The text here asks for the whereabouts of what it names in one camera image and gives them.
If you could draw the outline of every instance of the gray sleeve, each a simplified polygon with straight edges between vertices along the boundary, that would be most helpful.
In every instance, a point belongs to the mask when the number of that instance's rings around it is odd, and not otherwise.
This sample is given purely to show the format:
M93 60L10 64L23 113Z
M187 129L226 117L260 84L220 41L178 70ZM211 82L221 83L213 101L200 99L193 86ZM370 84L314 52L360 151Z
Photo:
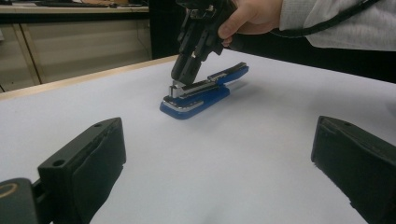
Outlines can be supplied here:
M311 27L359 1L284 0L279 29ZM396 51L396 1L382 0L347 21L306 38L319 48Z

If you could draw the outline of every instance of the finger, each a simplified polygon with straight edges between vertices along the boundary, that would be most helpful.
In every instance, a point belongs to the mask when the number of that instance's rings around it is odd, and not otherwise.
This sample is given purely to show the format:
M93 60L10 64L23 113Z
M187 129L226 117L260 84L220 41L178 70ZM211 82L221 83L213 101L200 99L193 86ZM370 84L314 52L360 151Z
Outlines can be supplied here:
M249 7L242 5L219 28L219 37L225 39L232 36L247 21L253 17Z
M221 43L224 47L229 47L231 45L231 42L233 42L233 37L230 36Z

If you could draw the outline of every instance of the human hand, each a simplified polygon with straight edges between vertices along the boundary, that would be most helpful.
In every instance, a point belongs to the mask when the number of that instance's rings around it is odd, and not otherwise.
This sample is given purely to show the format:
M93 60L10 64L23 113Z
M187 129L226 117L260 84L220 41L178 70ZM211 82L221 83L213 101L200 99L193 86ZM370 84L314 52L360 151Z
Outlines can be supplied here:
M236 11L219 28L224 47L233 41L236 32L260 35L279 27L283 0L233 0Z

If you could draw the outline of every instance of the cable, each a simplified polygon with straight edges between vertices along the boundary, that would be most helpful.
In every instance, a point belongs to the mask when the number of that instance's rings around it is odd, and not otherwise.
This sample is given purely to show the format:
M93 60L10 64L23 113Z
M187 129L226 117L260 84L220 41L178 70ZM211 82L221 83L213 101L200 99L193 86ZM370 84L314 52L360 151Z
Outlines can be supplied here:
M334 25L336 25L342 21L346 21L347 19L364 11L365 9L369 8L374 3L379 2L379 1L380 0L362 0L356 6L350 7L348 9L340 12L338 15L334 16L333 18L331 18L327 21L320 22L314 26L303 28L303 29L298 29L298 30L279 31L279 29L275 29L275 30L271 31L271 33L274 35L279 35L279 36L288 37L288 38L297 38L297 37L302 37L302 36L306 36L306 35L312 35L317 32L329 29L330 27L333 27Z

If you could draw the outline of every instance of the white table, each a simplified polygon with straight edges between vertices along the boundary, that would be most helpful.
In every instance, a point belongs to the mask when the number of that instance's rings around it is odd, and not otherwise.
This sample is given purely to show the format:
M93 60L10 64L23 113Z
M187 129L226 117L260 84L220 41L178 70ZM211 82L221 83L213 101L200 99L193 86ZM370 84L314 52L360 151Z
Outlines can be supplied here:
M358 224L310 160L319 115L396 145L396 85L224 50L197 80L249 72L188 120L159 110L175 57L0 94L0 180L36 167L97 121L121 117L127 163L92 220L120 224Z

